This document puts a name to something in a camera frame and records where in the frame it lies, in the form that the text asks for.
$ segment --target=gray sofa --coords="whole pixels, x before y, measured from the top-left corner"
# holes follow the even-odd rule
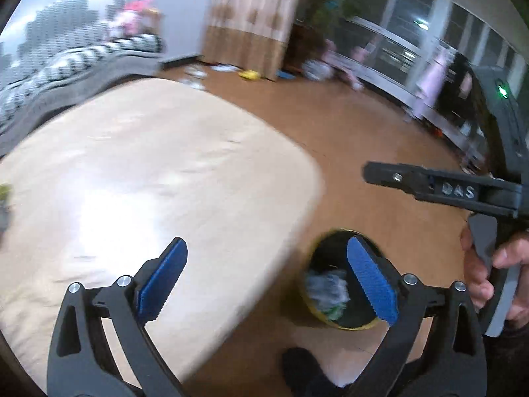
[[[111,21],[124,0],[107,6]],[[107,40],[88,0],[62,0],[37,13],[18,46],[18,63],[0,55],[0,156],[9,153],[47,115],[81,103],[131,75],[160,68],[162,40],[154,34]]]

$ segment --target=black sleeve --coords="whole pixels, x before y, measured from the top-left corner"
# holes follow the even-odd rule
[[[487,356],[487,397],[529,396],[529,324],[509,323],[498,338],[484,337]]]

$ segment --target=blue gripper pad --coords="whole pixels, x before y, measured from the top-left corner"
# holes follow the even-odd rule
[[[347,261],[373,310],[392,326],[398,319],[397,295],[376,264],[376,256],[356,237],[347,243]]]
[[[134,306],[141,325],[158,317],[186,263],[187,245],[175,237],[159,258],[146,261],[134,275]]]

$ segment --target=patterned curtain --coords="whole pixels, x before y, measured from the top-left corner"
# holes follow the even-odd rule
[[[275,80],[298,0],[212,0],[203,61],[232,64]]]

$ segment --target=silver bolt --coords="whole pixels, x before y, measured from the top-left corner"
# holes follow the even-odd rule
[[[129,285],[131,280],[132,280],[132,278],[130,276],[128,276],[128,275],[121,276],[117,280],[117,285],[119,285],[119,286],[127,286],[127,285]]]
[[[417,276],[412,275],[411,273],[406,273],[404,275],[404,282],[406,282],[408,285],[415,285],[419,280],[417,279]]]
[[[467,289],[467,286],[462,283],[461,281],[455,281],[454,282],[454,288],[459,291],[460,293],[464,293]]]
[[[70,291],[70,293],[72,294],[75,294],[77,291],[80,290],[80,288],[81,288],[81,284],[79,282],[74,282],[68,287],[68,291]]]

